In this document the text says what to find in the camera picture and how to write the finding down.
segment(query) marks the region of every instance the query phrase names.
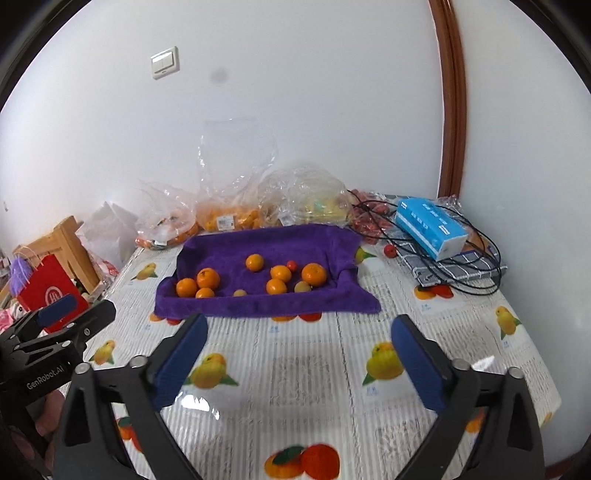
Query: blue gripper pad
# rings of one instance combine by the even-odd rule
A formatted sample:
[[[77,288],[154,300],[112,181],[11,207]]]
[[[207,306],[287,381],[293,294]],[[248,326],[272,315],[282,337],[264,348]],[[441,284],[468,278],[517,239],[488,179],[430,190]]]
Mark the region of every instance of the blue gripper pad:
[[[76,299],[73,295],[65,295],[59,300],[39,310],[37,324],[42,327],[49,327],[63,317],[73,312],[76,308]]]
[[[154,375],[152,385],[155,388],[155,393],[152,396],[152,405],[156,411],[174,403],[183,382],[206,342],[207,319],[205,315],[200,313],[199,316],[192,319],[188,331]]]
[[[419,344],[426,338],[418,331],[407,315],[399,315],[392,322],[392,344],[413,382],[425,408],[441,413],[447,406],[444,387],[445,377],[433,364],[429,354]]]

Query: blue tissue box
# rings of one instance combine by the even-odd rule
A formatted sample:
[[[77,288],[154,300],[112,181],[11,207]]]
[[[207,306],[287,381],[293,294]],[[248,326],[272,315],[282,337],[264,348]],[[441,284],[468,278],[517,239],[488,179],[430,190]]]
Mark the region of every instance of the blue tissue box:
[[[435,261],[461,253],[468,238],[460,223],[427,199],[400,200],[394,222]]]

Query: purple towel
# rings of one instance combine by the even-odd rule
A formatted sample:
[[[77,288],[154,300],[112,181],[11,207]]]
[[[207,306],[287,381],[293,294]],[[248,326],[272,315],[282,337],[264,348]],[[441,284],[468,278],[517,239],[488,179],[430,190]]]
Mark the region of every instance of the purple towel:
[[[226,317],[278,317],[317,312],[377,313],[379,301],[357,283],[355,252],[359,236],[336,226],[296,225],[266,228],[189,239],[177,257],[172,277],[160,282],[156,291],[154,313],[169,319],[184,319],[192,313]],[[265,266],[253,273],[245,266],[251,254],[261,254]],[[288,283],[288,293],[268,295],[265,285],[269,270],[294,260],[299,270]],[[328,273],[325,285],[310,292],[294,293],[301,280],[300,271],[308,263],[319,263]],[[195,278],[206,267],[216,270],[221,278],[216,297],[181,299],[175,292],[176,282]],[[238,289],[248,295],[233,297]]]

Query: wooden chair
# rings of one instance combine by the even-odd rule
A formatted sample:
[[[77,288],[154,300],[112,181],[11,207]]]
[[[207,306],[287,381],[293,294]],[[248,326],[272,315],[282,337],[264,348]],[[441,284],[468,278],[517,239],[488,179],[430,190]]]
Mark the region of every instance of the wooden chair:
[[[25,258],[36,267],[40,258],[54,254],[70,278],[78,278],[88,293],[99,284],[99,277],[90,262],[88,253],[76,236],[81,223],[73,216],[56,225],[51,233],[38,238],[28,245],[19,245],[13,251],[15,255]]]

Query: red gift bag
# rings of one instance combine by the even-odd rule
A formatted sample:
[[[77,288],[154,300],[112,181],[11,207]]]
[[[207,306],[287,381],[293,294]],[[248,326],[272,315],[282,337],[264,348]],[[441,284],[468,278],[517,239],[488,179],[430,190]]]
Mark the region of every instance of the red gift bag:
[[[71,294],[76,299],[76,309],[59,322],[45,328],[46,332],[58,331],[88,308],[88,302],[80,295],[56,256],[46,255],[41,259],[39,266],[33,270],[33,274],[17,299],[27,310],[33,311],[46,307],[67,294]]]

